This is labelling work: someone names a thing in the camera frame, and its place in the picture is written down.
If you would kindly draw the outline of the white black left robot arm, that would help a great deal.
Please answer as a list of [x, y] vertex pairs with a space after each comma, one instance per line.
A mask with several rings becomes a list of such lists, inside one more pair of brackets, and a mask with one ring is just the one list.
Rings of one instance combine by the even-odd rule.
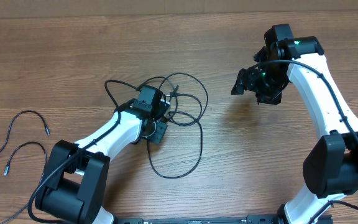
[[32, 204], [54, 216], [54, 223], [115, 223], [115, 216], [102, 206], [109, 163], [128, 144], [153, 136], [157, 121], [169, 109], [164, 100], [132, 99], [87, 138], [57, 142]]

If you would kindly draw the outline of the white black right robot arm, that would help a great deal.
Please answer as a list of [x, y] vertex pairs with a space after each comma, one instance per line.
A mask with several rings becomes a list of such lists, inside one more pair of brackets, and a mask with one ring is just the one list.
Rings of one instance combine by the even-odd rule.
[[295, 85], [314, 124], [318, 142], [303, 163], [304, 186], [280, 206], [274, 223], [322, 223], [323, 213], [358, 191], [358, 117], [336, 86], [315, 37], [266, 37], [255, 65], [239, 71], [231, 93], [255, 93], [277, 105]]

